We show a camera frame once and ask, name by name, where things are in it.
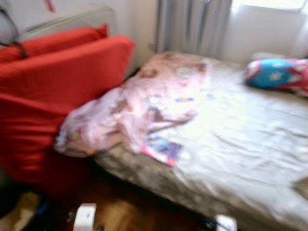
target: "cable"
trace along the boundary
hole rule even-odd
[[[26,58],[28,57],[28,54],[26,53],[24,47],[15,40],[15,38],[17,38],[19,36],[18,34],[18,29],[15,25],[15,23],[13,22],[13,20],[10,18],[10,16],[7,14],[6,10],[0,5],[0,13],[2,13],[5,17],[5,19],[7,20],[8,24],[10,25],[10,28],[12,30],[12,32],[14,33],[13,34],[13,38],[12,40],[10,41],[9,44],[6,44],[6,43],[3,43],[3,42],[0,42],[0,45],[1,46],[4,46],[4,47],[7,47],[9,45],[15,45],[19,50],[20,50],[20,53],[22,55],[23,58]]]

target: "red pillow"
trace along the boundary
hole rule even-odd
[[[67,114],[123,81],[134,44],[122,36],[3,64],[0,163],[58,197],[84,179],[84,160],[52,149]]]
[[[84,43],[96,41],[107,37],[108,26],[101,28],[84,27],[74,30],[59,32],[21,42],[26,53],[37,56],[51,52],[61,51]],[[20,50],[16,46],[9,46],[0,50],[0,64],[22,59]]]

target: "pink blanket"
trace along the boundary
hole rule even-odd
[[[86,157],[123,143],[139,153],[147,134],[191,120],[198,113],[210,65],[182,54],[155,55],[133,78],[72,111],[55,149]]]

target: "window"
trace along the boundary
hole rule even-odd
[[[243,5],[300,10],[307,0],[242,0]]]

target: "bed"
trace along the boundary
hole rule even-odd
[[[201,59],[189,55],[191,59]],[[307,100],[243,85],[242,64],[207,59],[211,87],[192,121],[156,132],[183,144],[175,167],[118,145],[95,156],[110,174],[241,230],[307,230]]]

